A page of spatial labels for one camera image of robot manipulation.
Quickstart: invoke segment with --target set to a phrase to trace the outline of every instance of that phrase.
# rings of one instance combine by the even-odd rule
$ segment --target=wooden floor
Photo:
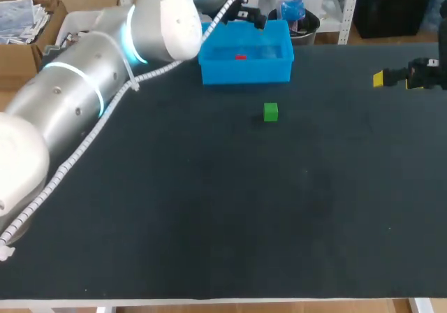
[[[337,44],[338,34],[318,34],[315,44]],[[437,35],[420,33],[417,36],[361,39],[355,28],[351,30],[349,44],[400,44],[437,42]],[[0,111],[14,93],[0,92]],[[447,313],[447,299],[432,299],[435,313]],[[81,309],[78,313],[94,313]],[[0,313],[29,313],[29,310],[0,310]],[[123,307],[118,313],[411,313],[409,301],[399,300],[350,300],[312,303],[225,304],[158,307]]]

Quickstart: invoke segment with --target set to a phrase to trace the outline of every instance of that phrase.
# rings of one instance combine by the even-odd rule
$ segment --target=yellow object
[[[372,85],[374,87],[383,87],[383,71],[374,74],[374,77],[372,78]]]

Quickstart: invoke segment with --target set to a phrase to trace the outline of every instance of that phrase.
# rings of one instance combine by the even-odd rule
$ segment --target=newspaper
[[[45,27],[50,15],[33,0],[0,2],[0,38],[8,44],[30,44]]]
[[[0,31],[33,25],[33,0],[0,2]]]

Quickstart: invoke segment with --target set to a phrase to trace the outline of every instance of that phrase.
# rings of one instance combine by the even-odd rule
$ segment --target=blue plastic bin
[[[268,21],[263,31],[247,22],[219,24],[198,55],[204,85],[289,82],[293,60],[284,20]]]

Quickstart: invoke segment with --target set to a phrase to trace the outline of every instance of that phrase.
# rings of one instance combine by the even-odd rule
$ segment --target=black trash bin
[[[315,41],[316,31],[320,27],[320,19],[306,9],[306,18],[309,20],[309,28],[307,32],[298,34],[290,31],[292,45],[313,45]],[[268,14],[269,20],[277,20],[277,10],[274,9]]]

